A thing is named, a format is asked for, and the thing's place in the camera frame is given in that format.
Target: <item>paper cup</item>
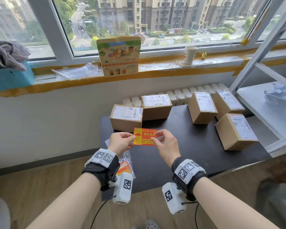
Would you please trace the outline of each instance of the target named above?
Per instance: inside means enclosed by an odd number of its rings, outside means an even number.
[[[195,46],[185,47],[185,52],[184,52],[184,63],[185,64],[192,64],[197,50],[198,48]]]

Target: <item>small yellow toy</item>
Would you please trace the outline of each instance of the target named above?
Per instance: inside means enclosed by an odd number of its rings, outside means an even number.
[[[206,52],[201,55],[201,59],[204,60],[206,58]]]

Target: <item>blue box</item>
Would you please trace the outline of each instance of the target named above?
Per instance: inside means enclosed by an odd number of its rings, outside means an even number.
[[[0,92],[7,89],[27,87],[34,83],[35,75],[28,61],[24,61],[23,65],[26,66],[26,71],[9,68],[0,69]]]

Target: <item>forearm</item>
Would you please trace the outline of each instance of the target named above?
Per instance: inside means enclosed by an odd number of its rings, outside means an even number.
[[[206,177],[198,180],[193,193],[218,229],[278,228],[249,205]]]
[[[93,174],[82,174],[27,229],[80,228],[100,188],[100,181]]]

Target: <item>white window frame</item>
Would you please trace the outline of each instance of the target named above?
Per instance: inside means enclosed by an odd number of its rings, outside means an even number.
[[[75,64],[84,64],[88,62],[100,62],[99,55],[92,56],[74,56],[71,49],[70,42],[65,34],[64,28],[61,25],[60,18],[57,14],[56,7],[54,6],[53,0],[27,0],[40,23],[51,49],[55,55],[55,58],[45,58],[35,61],[30,61],[32,67],[43,67],[43,66],[67,66]],[[272,17],[280,7],[284,0],[266,0],[263,8],[255,18],[254,23],[250,30],[248,30],[245,38],[250,39],[249,43],[245,46],[240,44],[239,40],[228,40],[213,42],[209,45],[205,43],[195,43],[195,46],[199,47],[198,51],[202,52],[225,52],[225,51],[236,51],[236,50],[247,50],[257,48],[261,44],[258,42],[260,35],[263,33],[267,25],[270,23]],[[284,44],[286,40],[280,40],[277,44]],[[141,51],[140,58],[150,58],[158,56],[171,56],[181,55],[184,53],[184,47],[188,44],[166,45],[163,46],[151,46],[148,49],[155,49],[153,51]]]

